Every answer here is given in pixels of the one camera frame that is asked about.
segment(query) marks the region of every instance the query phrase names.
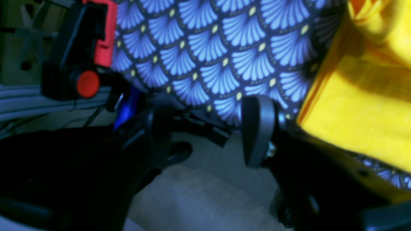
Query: gray plastic piece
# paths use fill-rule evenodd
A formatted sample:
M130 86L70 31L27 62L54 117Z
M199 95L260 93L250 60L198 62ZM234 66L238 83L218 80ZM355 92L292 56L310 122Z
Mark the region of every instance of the gray plastic piece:
M40 85L0 85L0 121L36 116L45 113L103 106L109 97L110 87L100 88L92 99L56 101L41 95Z
M248 167L259 168L267 157L268 144L274 134L274 102L262 95L244 97L241 103L241 117L245 164Z

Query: red plastic part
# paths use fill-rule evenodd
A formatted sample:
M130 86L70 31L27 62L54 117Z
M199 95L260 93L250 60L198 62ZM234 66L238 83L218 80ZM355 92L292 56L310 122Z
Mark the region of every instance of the red plastic part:
M111 67L117 23L117 4L112 0L83 0L83 4L88 2L107 5L106 38L104 41L97 41L94 63L103 67Z
M93 98L99 89L100 78L94 71L83 72L77 80L77 92L83 98Z

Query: fan pattern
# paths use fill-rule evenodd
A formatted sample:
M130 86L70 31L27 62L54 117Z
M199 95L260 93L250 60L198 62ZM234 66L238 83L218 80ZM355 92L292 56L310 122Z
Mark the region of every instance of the fan pattern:
M346 0L113 0L112 69L155 98L231 129L245 95L266 95L296 118ZM396 187L411 176L354 155Z

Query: yellow cloth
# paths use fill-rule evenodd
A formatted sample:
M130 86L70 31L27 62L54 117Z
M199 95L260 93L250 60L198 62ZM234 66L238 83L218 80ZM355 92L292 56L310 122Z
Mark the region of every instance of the yellow cloth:
M411 172L411 0L349 2L298 123Z

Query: red button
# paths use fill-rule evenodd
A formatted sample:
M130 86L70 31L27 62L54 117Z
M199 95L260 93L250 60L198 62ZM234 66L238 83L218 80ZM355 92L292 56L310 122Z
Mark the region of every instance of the red button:
M83 72L77 81L77 92L83 98L93 98L100 88L100 78L94 71Z

